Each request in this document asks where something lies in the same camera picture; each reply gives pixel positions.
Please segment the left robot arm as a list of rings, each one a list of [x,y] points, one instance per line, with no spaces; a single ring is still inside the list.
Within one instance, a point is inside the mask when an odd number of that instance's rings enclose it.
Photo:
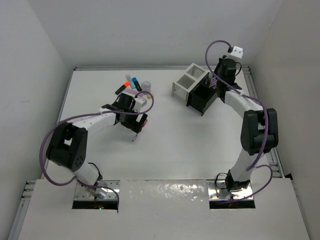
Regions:
[[[142,94],[123,92],[98,112],[60,121],[46,136],[50,140],[46,159],[69,170],[82,186],[97,189],[102,176],[86,160],[89,136],[117,124],[139,134],[147,123],[148,115],[142,110],[146,105]]]

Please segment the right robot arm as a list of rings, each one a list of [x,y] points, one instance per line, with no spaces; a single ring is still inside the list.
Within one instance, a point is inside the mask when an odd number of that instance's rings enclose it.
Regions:
[[[218,98],[242,117],[242,150],[225,178],[225,186],[229,192],[247,188],[257,162],[279,143],[276,110],[264,108],[257,99],[244,94],[236,83],[236,65],[237,62],[233,59],[220,58],[214,70],[218,77]]]

